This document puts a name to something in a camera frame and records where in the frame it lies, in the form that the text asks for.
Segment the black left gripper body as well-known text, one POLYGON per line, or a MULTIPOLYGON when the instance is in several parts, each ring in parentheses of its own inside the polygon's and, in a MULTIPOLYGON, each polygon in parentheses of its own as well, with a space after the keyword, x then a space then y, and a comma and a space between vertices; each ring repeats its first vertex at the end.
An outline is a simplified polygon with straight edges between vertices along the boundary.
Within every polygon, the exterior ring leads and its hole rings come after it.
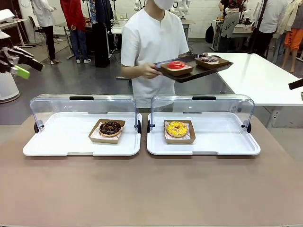
POLYGON ((18 62, 18 57, 9 53, 10 48, 3 47, 0 50, 0 71, 1 72, 16 72, 15 64, 18 62))

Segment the person's right hand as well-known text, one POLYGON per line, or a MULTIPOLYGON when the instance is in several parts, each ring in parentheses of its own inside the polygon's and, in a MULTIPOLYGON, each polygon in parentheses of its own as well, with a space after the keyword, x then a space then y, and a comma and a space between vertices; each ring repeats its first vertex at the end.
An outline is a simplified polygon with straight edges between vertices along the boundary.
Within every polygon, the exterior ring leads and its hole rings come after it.
POLYGON ((155 64, 146 63, 144 65, 141 65, 142 67, 142 75, 146 79, 153 79, 157 76, 162 76, 162 73, 156 69, 155 64))

